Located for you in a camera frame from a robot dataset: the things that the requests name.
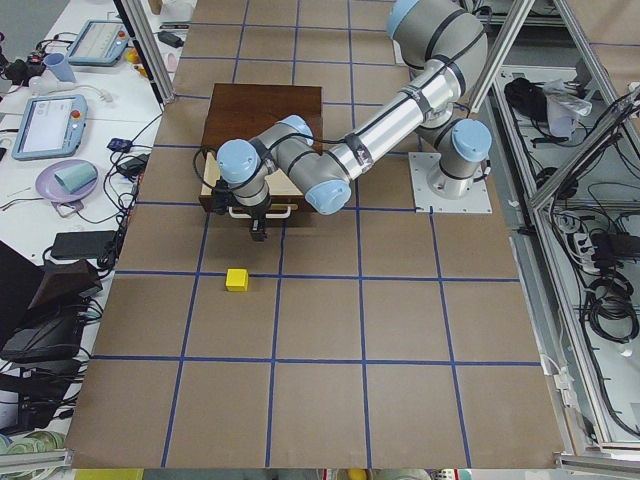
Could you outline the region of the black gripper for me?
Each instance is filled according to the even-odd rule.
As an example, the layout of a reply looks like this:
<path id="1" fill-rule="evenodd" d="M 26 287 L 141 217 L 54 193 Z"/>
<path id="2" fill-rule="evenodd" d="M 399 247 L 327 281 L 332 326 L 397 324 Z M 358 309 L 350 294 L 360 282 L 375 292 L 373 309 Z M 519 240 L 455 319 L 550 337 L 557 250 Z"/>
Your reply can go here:
<path id="1" fill-rule="evenodd" d="M 269 209 L 269 202 L 262 202 L 258 205 L 248 208 L 251 219 L 251 225 L 249 229 L 250 236 L 251 239 L 255 242 L 266 240 L 268 238 L 268 234 L 266 231 L 266 214 Z"/>

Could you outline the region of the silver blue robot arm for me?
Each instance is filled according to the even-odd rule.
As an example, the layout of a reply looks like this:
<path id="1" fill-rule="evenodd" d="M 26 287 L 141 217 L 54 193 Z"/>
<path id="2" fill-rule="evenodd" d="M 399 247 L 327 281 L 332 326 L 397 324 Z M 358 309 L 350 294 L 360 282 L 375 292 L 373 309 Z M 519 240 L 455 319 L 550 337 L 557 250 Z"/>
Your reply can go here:
<path id="1" fill-rule="evenodd" d="M 233 139 L 217 151 L 220 178 L 211 188 L 216 213 L 240 207 L 256 241 L 266 237 L 271 207 L 268 175 L 282 171 L 320 214 L 351 197 L 351 181 L 421 127 L 442 126 L 453 104 L 480 77 L 487 55 L 481 22 L 451 1 L 398 1 L 387 21 L 390 38 L 416 77 L 363 125 L 317 153 L 310 127 L 290 115 L 250 140 Z"/>

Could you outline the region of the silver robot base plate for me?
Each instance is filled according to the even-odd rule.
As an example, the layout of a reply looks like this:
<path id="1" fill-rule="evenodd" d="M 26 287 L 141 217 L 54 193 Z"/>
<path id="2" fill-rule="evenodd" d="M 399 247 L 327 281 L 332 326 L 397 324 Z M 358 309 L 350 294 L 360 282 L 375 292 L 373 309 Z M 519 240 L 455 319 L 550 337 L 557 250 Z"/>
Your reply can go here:
<path id="1" fill-rule="evenodd" d="M 424 213 L 491 214 L 486 182 L 475 182 L 480 165 L 476 164 L 470 178 L 456 180 L 441 171 L 440 157 L 439 153 L 408 154 L 415 209 Z"/>

